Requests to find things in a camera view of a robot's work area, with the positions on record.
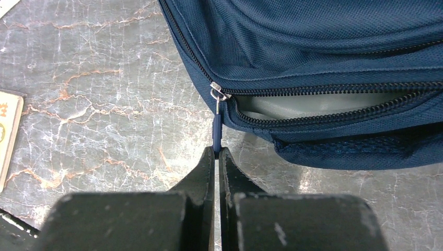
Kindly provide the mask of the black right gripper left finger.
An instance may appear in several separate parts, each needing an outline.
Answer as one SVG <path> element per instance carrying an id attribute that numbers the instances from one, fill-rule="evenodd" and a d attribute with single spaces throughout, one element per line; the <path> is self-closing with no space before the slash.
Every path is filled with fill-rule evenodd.
<path id="1" fill-rule="evenodd" d="M 211 146 L 203 150 L 197 165 L 169 191 L 186 196 L 180 250 L 214 250 L 215 153 Z"/>

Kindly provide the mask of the orange spiral notebook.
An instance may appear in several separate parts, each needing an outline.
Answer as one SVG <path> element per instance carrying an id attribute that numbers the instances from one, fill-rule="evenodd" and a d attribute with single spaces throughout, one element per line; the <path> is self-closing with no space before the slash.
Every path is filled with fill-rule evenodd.
<path id="1" fill-rule="evenodd" d="M 1 89 L 1 192 L 3 192 L 22 110 L 24 94 Z"/>

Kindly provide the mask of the navy blue student backpack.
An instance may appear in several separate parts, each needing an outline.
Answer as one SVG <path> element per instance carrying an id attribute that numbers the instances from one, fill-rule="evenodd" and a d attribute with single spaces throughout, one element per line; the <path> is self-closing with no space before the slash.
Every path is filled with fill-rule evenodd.
<path id="1" fill-rule="evenodd" d="M 222 127 L 288 162 L 381 170 L 442 162 L 442 1 L 160 1 Z"/>

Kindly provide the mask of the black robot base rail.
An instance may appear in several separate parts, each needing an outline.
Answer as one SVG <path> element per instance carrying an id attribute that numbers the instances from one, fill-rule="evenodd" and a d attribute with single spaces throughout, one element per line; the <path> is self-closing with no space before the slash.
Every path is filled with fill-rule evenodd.
<path id="1" fill-rule="evenodd" d="M 38 238 L 39 230 L 1 209 L 1 250 L 29 251 Z"/>

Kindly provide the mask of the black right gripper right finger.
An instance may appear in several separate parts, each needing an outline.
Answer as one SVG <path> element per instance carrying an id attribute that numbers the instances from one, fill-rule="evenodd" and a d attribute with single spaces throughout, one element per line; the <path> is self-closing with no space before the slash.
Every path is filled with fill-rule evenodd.
<path id="1" fill-rule="evenodd" d="M 265 250 L 265 192 L 235 163 L 229 148 L 219 154 L 222 250 Z"/>

